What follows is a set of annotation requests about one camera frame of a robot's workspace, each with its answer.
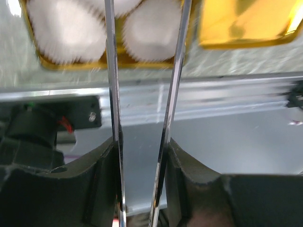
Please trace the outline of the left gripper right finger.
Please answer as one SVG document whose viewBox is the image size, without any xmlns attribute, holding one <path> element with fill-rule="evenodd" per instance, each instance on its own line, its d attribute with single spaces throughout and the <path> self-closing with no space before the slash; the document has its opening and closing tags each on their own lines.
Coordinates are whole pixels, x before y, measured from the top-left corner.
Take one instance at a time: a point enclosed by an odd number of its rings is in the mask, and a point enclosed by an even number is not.
<svg viewBox="0 0 303 227">
<path fill-rule="evenodd" d="M 220 174 L 174 140 L 165 187 L 171 227 L 300 227 L 301 175 Z"/>
</svg>

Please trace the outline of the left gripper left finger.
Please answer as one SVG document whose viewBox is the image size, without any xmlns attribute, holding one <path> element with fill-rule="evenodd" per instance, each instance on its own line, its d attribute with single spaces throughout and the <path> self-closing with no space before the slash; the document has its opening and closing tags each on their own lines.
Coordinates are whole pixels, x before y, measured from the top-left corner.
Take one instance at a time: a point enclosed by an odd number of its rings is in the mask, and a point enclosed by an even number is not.
<svg viewBox="0 0 303 227">
<path fill-rule="evenodd" d="M 0 167 L 3 227 L 109 227 L 116 205 L 112 139 L 49 173 Z"/>
</svg>

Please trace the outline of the metal tongs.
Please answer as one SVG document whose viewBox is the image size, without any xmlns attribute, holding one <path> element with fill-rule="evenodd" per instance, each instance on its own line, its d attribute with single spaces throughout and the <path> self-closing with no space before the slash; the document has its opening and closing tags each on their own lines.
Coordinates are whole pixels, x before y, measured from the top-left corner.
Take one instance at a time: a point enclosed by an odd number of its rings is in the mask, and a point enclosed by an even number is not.
<svg viewBox="0 0 303 227">
<path fill-rule="evenodd" d="M 185 40 L 190 18 L 192 2 L 184 1 L 182 7 L 182 15 L 179 26 L 178 41 L 174 57 L 174 67 L 169 86 L 167 106 L 165 111 L 164 124 L 161 135 L 160 150 L 156 166 L 156 175 L 153 188 L 153 196 L 151 203 L 151 211 L 149 225 L 155 227 L 158 224 L 158 216 L 160 211 L 160 197 L 162 193 L 165 170 L 168 158 L 168 147 L 171 140 L 171 125 L 174 120 L 178 91 L 180 85 L 181 72 L 183 69 L 183 61 L 185 57 Z M 121 108 L 119 93 L 119 77 L 117 65 L 117 46 L 116 46 L 116 28 L 114 19 L 114 2 L 112 0 L 105 1 L 105 19 L 106 19 L 106 54 L 107 54 L 107 71 L 109 81 L 109 98 L 111 109 L 112 133 L 114 141 L 114 150 L 119 156 L 119 183 L 118 190 L 118 206 L 119 206 L 119 225 L 126 226 L 126 202 L 125 202 L 125 177 L 123 164 L 123 131 L 121 125 Z"/>
</svg>

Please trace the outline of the gold cookie tin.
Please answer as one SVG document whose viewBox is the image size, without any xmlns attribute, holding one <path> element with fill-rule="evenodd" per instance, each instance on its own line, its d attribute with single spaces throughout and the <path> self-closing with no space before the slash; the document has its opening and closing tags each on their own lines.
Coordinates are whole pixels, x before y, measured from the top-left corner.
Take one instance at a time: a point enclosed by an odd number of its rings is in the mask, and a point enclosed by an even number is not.
<svg viewBox="0 0 303 227">
<path fill-rule="evenodd" d="M 30 35 L 30 38 L 35 45 L 36 55 L 41 65 L 48 70 L 92 70 L 92 69 L 107 69 L 107 54 L 104 53 L 102 57 L 98 61 L 73 61 L 72 63 L 63 63 L 58 64 L 49 59 L 46 55 L 44 55 L 38 48 L 36 44 L 36 39 L 34 36 L 33 26 L 29 18 L 28 10 L 27 10 L 27 1 L 21 0 L 20 2 L 21 10 L 24 15 L 24 20 L 27 25 L 27 29 Z M 196 20 L 196 6 L 201 3 L 199 0 L 193 0 L 190 10 L 190 17 L 187 29 L 186 36 L 186 54 L 190 49 L 190 46 L 193 42 L 194 36 L 194 27 Z M 125 23 L 127 16 L 123 16 L 115 19 L 116 23 L 116 45 L 117 45 L 117 56 L 118 56 L 118 67 L 122 69 L 170 69 L 173 67 L 174 58 L 169 58 L 166 60 L 157 60 L 157 61 L 137 61 L 133 59 L 126 51 L 125 46 L 122 40 L 122 28 Z"/>
</svg>

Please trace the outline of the white paper cup bottom-left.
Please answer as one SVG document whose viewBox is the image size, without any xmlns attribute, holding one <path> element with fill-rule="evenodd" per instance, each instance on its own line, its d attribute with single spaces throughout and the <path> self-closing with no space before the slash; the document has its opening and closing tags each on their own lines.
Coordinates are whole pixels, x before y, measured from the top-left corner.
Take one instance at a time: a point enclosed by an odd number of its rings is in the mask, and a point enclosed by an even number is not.
<svg viewBox="0 0 303 227">
<path fill-rule="evenodd" d="M 105 23 L 81 0 L 27 2 L 36 45 L 56 64 L 98 61 L 106 49 Z"/>
</svg>

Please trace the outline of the white paper cup bottom-right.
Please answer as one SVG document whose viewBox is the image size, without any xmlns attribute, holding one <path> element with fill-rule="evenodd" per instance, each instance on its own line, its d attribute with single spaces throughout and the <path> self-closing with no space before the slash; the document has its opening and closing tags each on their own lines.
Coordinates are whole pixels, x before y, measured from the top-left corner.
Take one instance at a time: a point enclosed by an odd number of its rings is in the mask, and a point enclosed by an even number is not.
<svg viewBox="0 0 303 227">
<path fill-rule="evenodd" d="M 181 20 L 177 0 L 145 0 L 125 20 L 123 42 L 137 61 L 164 61 L 175 54 Z"/>
</svg>

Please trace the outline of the gold tin lid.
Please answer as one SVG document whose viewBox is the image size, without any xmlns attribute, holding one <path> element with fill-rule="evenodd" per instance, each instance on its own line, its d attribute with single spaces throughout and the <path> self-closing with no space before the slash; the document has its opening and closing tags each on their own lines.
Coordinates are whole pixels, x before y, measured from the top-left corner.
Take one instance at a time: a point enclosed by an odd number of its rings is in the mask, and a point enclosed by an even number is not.
<svg viewBox="0 0 303 227">
<path fill-rule="evenodd" d="M 301 0 L 205 0 L 198 43 L 205 49 L 240 49 L 292 42 L 303 29 Z"/>
</svg>

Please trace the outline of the white paper cup centre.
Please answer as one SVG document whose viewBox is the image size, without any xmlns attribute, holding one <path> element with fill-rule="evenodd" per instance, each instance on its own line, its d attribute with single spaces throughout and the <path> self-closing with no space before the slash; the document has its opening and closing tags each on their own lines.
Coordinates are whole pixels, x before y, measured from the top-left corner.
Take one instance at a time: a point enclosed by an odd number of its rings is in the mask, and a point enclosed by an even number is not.
<svg viewBox="0 0 303 227">
<path fill-rule="evenodd" d="M 123 16 L 135 9 L 142 1 L 141 0 L 114 0 L 114 13 L 116 17 Z M 105 1 L 92 0 L 99 11 L 105 15 Z"/>
</svg>

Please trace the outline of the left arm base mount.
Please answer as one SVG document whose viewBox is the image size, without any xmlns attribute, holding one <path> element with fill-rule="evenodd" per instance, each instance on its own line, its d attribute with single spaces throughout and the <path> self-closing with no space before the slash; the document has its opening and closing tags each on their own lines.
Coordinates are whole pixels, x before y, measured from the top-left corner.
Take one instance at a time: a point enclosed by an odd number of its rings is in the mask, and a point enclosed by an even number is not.
<svg viewBox="0 0 303 227">
<path fill-rule="evenodd" d="M 92 129 L 102 126 L 98 96 L 3 100 L 0 102 L 0 120 L 8 122 L 13 113 L 26 107 L 48 111 L 55 115 L 58 120 L 65 118 L 73 130 Z"/>
</svg>

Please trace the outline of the aluminium rail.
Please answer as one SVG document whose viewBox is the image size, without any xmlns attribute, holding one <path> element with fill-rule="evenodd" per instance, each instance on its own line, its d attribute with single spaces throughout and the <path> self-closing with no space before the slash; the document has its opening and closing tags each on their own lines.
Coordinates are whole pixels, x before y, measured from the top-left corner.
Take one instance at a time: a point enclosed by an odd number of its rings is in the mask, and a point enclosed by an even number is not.
<svg viewBox="0 0 303 227">
<path fill-rule="evenodd" d="M 186 78 L 180 83 L 175 120 L 194 119 L 282 109 L 286 96 L 301 72 Z M 161 122 L 169 92 L 169 80 L 135 80 L 120 83 L 122 123 Z M 103 122 L 110 124 L 109 89 L 106 83 L 66 86 L 1 88 L 2 101 L 97 96 Z"/>
</svg>

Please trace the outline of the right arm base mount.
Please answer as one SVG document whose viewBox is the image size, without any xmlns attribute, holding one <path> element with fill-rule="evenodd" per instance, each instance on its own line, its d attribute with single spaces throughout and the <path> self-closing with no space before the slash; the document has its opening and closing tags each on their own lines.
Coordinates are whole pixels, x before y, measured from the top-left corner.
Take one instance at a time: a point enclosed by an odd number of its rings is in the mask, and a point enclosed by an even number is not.
<svg viewBox="0 0 303 227">
<path fill-rule="evenodd" d="M 287 96 L 287 108 L 303 110 L 303 81 L 298 81 Z"/>
</svg>

